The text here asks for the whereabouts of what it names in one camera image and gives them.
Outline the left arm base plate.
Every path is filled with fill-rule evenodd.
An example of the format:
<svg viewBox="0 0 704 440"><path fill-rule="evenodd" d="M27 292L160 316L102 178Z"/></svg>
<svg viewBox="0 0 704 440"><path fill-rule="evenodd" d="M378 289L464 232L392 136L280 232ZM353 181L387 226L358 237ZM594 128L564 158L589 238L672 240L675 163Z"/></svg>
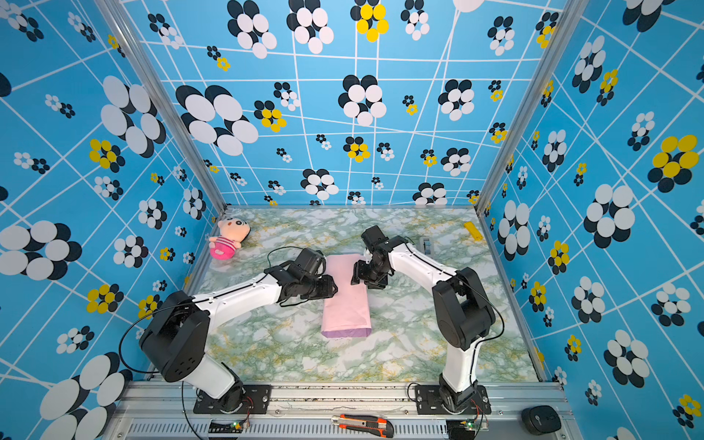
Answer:
<svg viewBox="0 0 704 440"><path fill-rule="evenodd" d="M243 384L237 382L223 397L214 399L198 390L194 404L195 414L267 414L271 402L271 384Z"/></svg>

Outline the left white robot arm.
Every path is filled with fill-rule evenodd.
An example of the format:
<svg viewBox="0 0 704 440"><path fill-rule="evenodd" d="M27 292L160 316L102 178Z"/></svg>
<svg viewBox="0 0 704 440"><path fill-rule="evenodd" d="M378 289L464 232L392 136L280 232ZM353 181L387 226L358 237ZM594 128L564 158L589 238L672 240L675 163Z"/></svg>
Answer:
<svg viewBox="0 0 704 440"><path fill-rule="evenodd" d="M190 384L230 413L243 400L243 384L231 368L207 355L209 336L255 309L284 307L293 298L303 304L329 299L337 292L334 278L326 273L325 256L301 249L295 260L272 265L241 284L196 296L170 294L151 314L139 346L165 381Z"/></svg>

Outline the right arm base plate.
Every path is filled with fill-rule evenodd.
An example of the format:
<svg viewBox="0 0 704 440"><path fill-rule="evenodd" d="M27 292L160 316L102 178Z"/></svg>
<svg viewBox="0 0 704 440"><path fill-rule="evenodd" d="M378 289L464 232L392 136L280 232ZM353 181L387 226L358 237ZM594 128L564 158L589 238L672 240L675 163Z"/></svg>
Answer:
<svg viewBox="0 0 704 440"><path fill-rule="evenodd" d="M476 382L463 392L454 392L446 384L409 385L407 392L419 415L482 416L492 413L486 388Z"/></svg>

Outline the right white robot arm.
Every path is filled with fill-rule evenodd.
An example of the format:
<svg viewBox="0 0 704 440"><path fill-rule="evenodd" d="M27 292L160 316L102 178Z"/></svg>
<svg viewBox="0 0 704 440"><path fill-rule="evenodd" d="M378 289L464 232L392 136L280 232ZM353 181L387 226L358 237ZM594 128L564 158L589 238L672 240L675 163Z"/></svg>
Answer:
<svg viewBox="0 0 704 440"><path fill-rule="evenodd" d="M423 256L403 236L389 238L374 225L361 239L365 257L355 263L351 283L383 290L401 273L432 294L436 324L447 341L447 360L439 377L445 407L456 413L480 399L477 364L498 311L474 269L452 269Z"/></svg>

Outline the purple wrapping paper sheet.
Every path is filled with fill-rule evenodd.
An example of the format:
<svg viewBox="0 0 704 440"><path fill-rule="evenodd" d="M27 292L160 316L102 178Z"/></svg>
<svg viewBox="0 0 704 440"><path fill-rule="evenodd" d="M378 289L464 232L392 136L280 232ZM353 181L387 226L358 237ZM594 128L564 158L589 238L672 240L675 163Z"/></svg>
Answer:
<svg viewBox="0 0 704 440"><path fill-rule="evenodd" d="M323 337L363 338L371 334L367 286L352 284L354 265L359 254L331 255L326 258L326 274L331 275L338 292L324 300L321 334Z"/></svg>

